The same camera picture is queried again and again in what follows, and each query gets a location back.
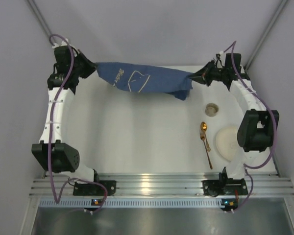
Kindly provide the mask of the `small beige cup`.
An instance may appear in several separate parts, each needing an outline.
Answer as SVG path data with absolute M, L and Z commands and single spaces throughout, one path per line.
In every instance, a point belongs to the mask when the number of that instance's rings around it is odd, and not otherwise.
M 209 117 L 215 117 L 218 114 L 219 106 L 215 103 L 208 103 L 205 107 L 205 114 Z

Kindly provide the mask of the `blue cloth placemat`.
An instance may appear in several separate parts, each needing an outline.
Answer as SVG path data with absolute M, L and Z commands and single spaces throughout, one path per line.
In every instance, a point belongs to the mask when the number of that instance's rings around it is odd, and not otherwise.
M 193 88 L 190 72 L 164 67 L 100 62 L 97 73 L 115 88 L 131 93 L 166 93 L 185 100 Z

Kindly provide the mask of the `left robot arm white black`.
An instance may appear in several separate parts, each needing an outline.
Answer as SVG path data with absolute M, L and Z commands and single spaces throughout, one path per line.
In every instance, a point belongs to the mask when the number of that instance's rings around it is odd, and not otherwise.
M 77 149 L 68 144 L 68 119 L 80 78 L 88 78 L 97 65 L 74 47 L 56 46 L 56 62 L 47 80 L 48 112 L 43 133 L 31 152 L 41 167 L 53 173 L 98 182 L 98 173 L 81 162 Z

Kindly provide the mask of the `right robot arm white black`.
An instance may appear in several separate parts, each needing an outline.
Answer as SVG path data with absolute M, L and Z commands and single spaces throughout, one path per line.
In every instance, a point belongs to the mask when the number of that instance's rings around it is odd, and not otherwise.
M 237 132 L 239 149 L 234 159 L 225 167 L 228 178 L 241 179 L 246 169 L 258 170 L 266 166 L 273 157 L 279 112 L 271 110 L 252 87 L 249 76 L 241 66 L 241 54 L 227 53 L 223 66 L 218 66 L 220 55 L 208 62 L 189 78 L 210 86 L 217 81 L 224 84 L 235 97 L 244 113 Z

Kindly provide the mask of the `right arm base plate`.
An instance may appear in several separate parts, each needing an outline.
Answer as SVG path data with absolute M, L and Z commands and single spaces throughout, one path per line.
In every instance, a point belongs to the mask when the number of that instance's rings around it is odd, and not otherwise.
M 236 192 L 239 195 L 248 195 L 248 189 L 244 179 L 229 180 L 221 182 L 220 180 L 205 180 L 202 181 L 203 193 L 206 196 L 235 196 Z

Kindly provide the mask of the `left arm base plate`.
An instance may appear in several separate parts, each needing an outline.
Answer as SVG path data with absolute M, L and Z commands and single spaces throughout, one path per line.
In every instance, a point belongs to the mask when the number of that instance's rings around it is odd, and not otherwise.
M 115 180 L 100 180 L 99 182 L 107 189 L 107 196 L 115 194 L 117 188 L 117 182 Z M 89 183 L 78 183 L 74 184 L 73 189 L 74 196 L 104 196 L 105 190 L 98 185 Z

